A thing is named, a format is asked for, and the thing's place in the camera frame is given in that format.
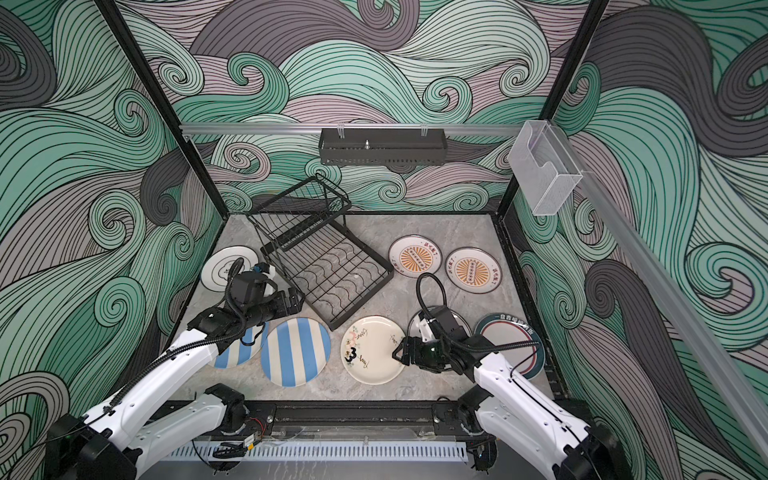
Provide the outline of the cream floral plate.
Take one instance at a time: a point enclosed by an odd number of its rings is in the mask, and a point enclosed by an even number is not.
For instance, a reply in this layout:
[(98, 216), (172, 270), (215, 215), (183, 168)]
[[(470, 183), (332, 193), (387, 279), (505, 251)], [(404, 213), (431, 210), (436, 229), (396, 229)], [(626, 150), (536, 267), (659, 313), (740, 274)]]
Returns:
[(342, 337), (340, 355), (347, 373), (365, 385), (383, 385), (404, 368), (396, 368), (392, 352), (405, 338), (394, 321), (378, 315), (354, 322)]

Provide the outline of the blue striped plate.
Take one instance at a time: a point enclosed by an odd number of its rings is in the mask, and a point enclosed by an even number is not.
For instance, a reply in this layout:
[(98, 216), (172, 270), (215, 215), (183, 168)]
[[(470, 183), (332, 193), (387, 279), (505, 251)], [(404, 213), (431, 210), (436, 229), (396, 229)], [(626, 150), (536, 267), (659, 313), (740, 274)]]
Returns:
[(264, 328), (264, 325), (248, 328), (240, 340), (234, 341), (209, 365), (216, 369), (229, 369), (245, 364), (258, 356), (262, 346)]
[(330, 358), (331, 338), (321, 322), (294, 317), (269, 331), (261, 341), (261, 365), (268, 380), (283, 388), (315, 379)]

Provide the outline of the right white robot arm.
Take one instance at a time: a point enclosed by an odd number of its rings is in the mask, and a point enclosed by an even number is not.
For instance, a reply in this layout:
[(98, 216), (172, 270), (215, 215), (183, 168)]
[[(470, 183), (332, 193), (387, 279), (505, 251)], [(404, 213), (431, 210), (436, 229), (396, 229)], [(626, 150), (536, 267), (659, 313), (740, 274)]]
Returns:
[(481, 335), (423, 343), (406, 337), (392, 351), (404, 365), (450, 369), (474, 382), (460, 398), (465, 430), (496, 437), (546, 479), (630, 479), (618, 438), (591, 426), (542, 393)]

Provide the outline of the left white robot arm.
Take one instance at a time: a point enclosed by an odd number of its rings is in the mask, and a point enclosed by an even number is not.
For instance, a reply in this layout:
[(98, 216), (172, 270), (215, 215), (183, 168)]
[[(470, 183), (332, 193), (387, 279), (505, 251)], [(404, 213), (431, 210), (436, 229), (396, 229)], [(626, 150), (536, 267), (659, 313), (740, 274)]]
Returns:
[(189, 322), (164, 354), (114, 395), (82, 417), (66, 414), (45, 442), (46, 479), (137, 479), (172, 451), (207, 432), (239, 434), (246, 422), (243, 394), (223, 385), (208, 388), (185, 407), (154, 414), (203, 366), (240, 340), (246, 329), (301, 311), (295, 288), (244, 305), (225, 297)]

